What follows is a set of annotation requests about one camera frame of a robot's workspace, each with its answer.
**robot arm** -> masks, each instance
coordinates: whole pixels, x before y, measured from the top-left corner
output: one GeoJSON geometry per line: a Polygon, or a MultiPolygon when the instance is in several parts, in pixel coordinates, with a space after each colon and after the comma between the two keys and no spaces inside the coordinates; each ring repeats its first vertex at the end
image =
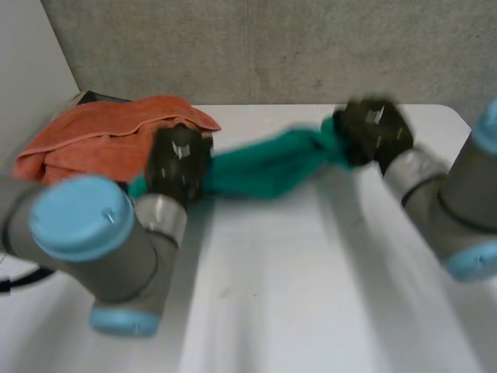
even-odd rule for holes
{"type": "Polygon", "coordinates": [[[450,170],[415,145],[388,99],[351,102],[334,119],[351,165],[379,164],[388,189],[454,279],[497,273],[497,141],[492,142],[497,103],[487,109],[450,170]]]}
{"type": "Polygon", "coordinates": [[[63,270],[95,296],[90,326],[124,336],[159,327],[188,203],[198,197],[212,141],[182,125],[159,129],[135,202],[111,180],[83,176],[53,187],[0,180],[2,246],[63,270]]]}

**green towel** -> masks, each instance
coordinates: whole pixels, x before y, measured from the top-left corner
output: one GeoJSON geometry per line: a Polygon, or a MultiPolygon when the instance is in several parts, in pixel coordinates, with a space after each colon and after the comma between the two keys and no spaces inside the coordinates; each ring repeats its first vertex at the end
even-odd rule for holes
{"type": "MultiPolygon", "coordinates": [[[[203,180],[207,195],[272,199],[292,191],[324,163],[347,166],[344,144],[335,136],[332,118],[320,131],[300,128],[215,155],[203,180]]],[[[129,188],[132,198],[147,192],[144,177],[129,188]]]]}

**light blue joint cap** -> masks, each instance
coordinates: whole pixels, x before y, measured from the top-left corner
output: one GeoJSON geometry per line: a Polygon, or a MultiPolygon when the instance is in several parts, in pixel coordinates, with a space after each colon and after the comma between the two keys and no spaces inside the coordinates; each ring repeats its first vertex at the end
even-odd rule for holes
{"type": "Polygon", "coordinates": [[[497,99],[485,108],[473,128],[472,137],[481,150],[497,155],[497,99]]]}
{"type": "Polygon", "coordinates": [[[133,206],[113,181],[80,176],[47,189],[33,205],[29,227],[51,257],[96,260],[119,248],[134,225],[133,206]]]}
{"type": "Polygon", "coordinates": [[[470,246],[445,260],[443,265],[460,282],[493,277],[497,275],[497,241],[470,246]]]}
{"type": "Polygon", "coordinates": [[[153,336],[160,323],[159,315],[102,307],[93,307],[89,320],[92,329],[113,336],[153,336]]]}

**white table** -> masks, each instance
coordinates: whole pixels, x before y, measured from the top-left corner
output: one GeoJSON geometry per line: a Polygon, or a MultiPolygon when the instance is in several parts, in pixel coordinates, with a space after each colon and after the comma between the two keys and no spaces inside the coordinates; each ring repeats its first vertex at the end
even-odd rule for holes
{"type": "MultiPolygon", "coordinates": [[[[228,148],[317,125],[333,106],[201,109],[228,148]]],[[[417,139],[452,162],[466,123],[445,106],[404,109],[417,139]]],[[[25,266],[7,259],[0,274],[25,266]]],[[[192,209],[152,340],[91,331],[92,297],[63,274],[0,298],[0,372],[497,371],[496,295],[495,281],[449,278],[376,168],[330,167],[281,200],[192,209]]]]}

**folded orange towel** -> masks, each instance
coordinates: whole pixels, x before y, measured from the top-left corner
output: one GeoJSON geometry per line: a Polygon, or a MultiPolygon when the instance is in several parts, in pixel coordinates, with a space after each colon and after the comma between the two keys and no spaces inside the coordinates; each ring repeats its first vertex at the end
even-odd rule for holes
{"type": "Polygon", "coordinates": [[[45,185],[79,174],[129,182],[143,172],[154,130],[177,124],[199,131],[221,129],[207,114],[175,96],[76,106],[31,141],[18,156],[13,176],[45,185]]]}

